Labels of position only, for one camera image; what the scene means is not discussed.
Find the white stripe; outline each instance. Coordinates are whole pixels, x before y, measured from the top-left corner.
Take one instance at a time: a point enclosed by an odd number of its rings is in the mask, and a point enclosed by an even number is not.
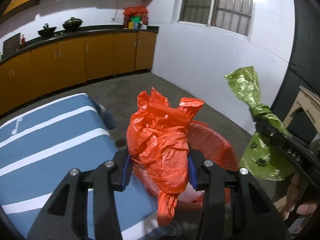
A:
[[[100,135],[110,135],[108,131],[102,129],[102,128],[97,128],[95,130],[86,132],[82,135],[79,135],[77,137],[74,137],[68,141],[56,144],[55,146],[52,146],[48,149],[45,149],[41,152],[35,153],[33,155],[30,155],[28,157],[25,157],[17,162],[11,163],[2,169],[0,169],[0,176],[7,174],[11,171],[14,171],[16,169],[19,169],[21,167],[24,167],[26,165],[29,165],[31,163],[37,162],[39,160],[42,160],[44,158],[50,157],[52,155],[55,155],[59,152],[65,151],[67,149],[70,149],[74,146],[77,146],[81,143],[84,143],[86,141],[89,141],[95,137],[98,137]]]
[[[42,129],[44,127],[47,127],[47,126],[49,126],[51,124],[54,124],[56,122],[62,121],[64,119],[67,119],[69,117],[75,116],[77,114],[80,114],[80,113],[83,113],[83,112],[86,112],[86,111],[95,111],[95,112],[97,112],[97,110],[95,108],[93,108],[92,106],[83,106],[83,107],[78,108],[76,110],[73,110],[73,111],[70,111],[70,112],[67,112],[67,113],[64,113],[64,114],[60,114],[60,115],[58,115],[58,116],[56,116],[56,117],[54,117],[54,118],[52,118],[52,119],[50,119],[48,121],[42,122],[40,124],[37,124],[37,125],[35,125],[33,127],[25,129],[24,131],[9,137],[7,140],[4,140],[3,142],[0,143],[0,148],[5,146],[5,145],[7,145],[8,143],[13,142],[16,139],[21,138],[22,136],[25,136],[25,135],[27,135],[29,133],[32,133],[32,132],[36,131],[36,130],[40,130],[40,129]]]
[[[159,227],[157,212],[148,216],[134,226],[122,231],[123,240],[137,240]]]
[[[38,107],[36,107],[36,108],[34,108],[34,109],[31,109],[31,110],[28,111],[28,112],[25,112],[25,113],[23,113],[23,114],[20,114],[20,115],[18,115],[18,116],[16,116],[16,117],[10,119],[9,121],[7,121],[7,122],[5,122],[3,125],[1,125],[1,126],[0,126],[0,129],[3,128],[4,126],[8,125],[9,123],[12,123],[13,121],[16,121],[18,118],[24,117],[24,116],[26,116],[26,115],[28,115],[28,114],[31,114],[31,113],[33,113],[33,112],[35,112],[35,111],[37,111],[37,110],[40,110],[40,109],[45,108],[45,107],[47,107],[47,106],[53,105],[53,104],[55,104],[55,103],[58,103],[58,102],[60,102],[60,101],[65,100],[65,99],[72,98],[72,97],[76,97],[76,96],[79,96],[79,95],[86,95],[86,96],[88,96],[86,93],[80,93],[80,94],[74,94],[74,95],[71,95],[71,96],[67,96],[67,97],[64,97],[64,98],[59,98],[59,99],[57,99],[57,100],[54,100],[54,101],[49,102],[49,103],[47,103],[47,104],[44,104],[44,105],[42,105],[42,106],[38,106]]]
[[[34,209],[39,209],[44,206],[44,204],[47,202],[51,194],[52,193],[49,193],[47,195],[42,195],[40,197],[28,199],[25,201],[4,205],[2,207],[6,214],[20,213],[20,212],[30,211]],[[123,240],[137,240],[158,227],[159,225],[157,222],[157,212],[155,212],[152,215],[145,218],[144,220],[140,221],[139,223],[122,231],[121,232],[122,238]]]
[[[35,210],[38,208],[43,208],[44,204],[47,202],[52,193],[42,195],[40,197],[31,198],[25,201],[12,203],[2,206],[6,214],[21,213],[25,211]]]

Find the orange plastic bag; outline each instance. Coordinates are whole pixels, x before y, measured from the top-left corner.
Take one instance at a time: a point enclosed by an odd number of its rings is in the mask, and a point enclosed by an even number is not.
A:
[[[236,171],[239,161],[230,143],[211,129],[206,123],[193,120],[189,127],[188,141],[193,149],[202,151],[204,157],[219,164],[222,168]],[[152,181],[141,165],[133,167],[133,173],[143,183],[152,196],[158,197],[159,187]],[[225,192],[225,202],[230,202],[230,191]],[[203,193],[195,191],[191,185],[178,196],[176,210],[199,210],[202,208]]]
[[[136,13],[136,9],[134,7],[126,7],[124,8],[124,15],[134,15]]]
[[[154,88],[151,95],[138,95],[138,111],[127,130],[129,153],[142,165],[158,191],[158,224],[172,220],[177,199],[188,183],[189,152],[187,134],[192,118],[204,102],[181,98],[179,108],[171,108],[167,98]]]
[[[139,15],[148,13],[148,9],[144,6],[136,6],[136,7],[134,7],[134,9],[135,9],[136,13]]]

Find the blue mattress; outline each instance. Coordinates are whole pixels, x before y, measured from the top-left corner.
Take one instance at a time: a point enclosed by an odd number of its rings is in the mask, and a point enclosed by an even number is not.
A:
[[[117,147],[108,129],[115,124],[103,106],[76,94],[35,108],[0,127],[0,203],[26,237],[51,193],[71,168],[95,169],[112,159]],[[115,192],[124,239],[158,238],[157,200],[135,176]],[[92,191],[88,196],[88,234],[94,239]]]

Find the green plastic bag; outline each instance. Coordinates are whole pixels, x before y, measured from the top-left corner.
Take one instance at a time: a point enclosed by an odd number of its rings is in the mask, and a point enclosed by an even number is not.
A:
[[[284,134],[291,136],[280,119],[267,105],[261,104],[258,75],[253,66],[239,68],[225,76],[228,85],[236,97],[249,106],[254,122],[265,120]],[[292,165],[277,147],[270,145],[264,135],[255,132],[244,151],[240,166],[247,168],[251,174],[260,179],[284,180],[294,172]]]

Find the concrete floor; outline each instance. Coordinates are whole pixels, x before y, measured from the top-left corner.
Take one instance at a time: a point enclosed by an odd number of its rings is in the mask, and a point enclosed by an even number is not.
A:
[[[137,95],[143,90],[150,93],[151,86],[169,99],[171,107],[178,107],[181,97],[193,97],[186,91],[152,73],[126,75],[59,91],[58,94],[48,95],[40,101],[35,100],[31,105],[29,104],[4,117],[0,120],[0,125],[19,114],[55,99],[85,92],[102,104],[114,116],[117,129],[110,133],[115,140],[119,140],[125,138],[131,114],[137,111]],[[245,130],[208,105],[204,105],[194,119],[206,122],[211,128],[220,133],[231,143],[238,157],[241,157],[251,138],[251,135]],[[284,196],[288,185],[287,181],[259,180],[259,182],[273,201]],[[183,234],[191,239],[195,234],[199,214],[199,212],[177,212],[175,216],[179,224],[182,225]]]

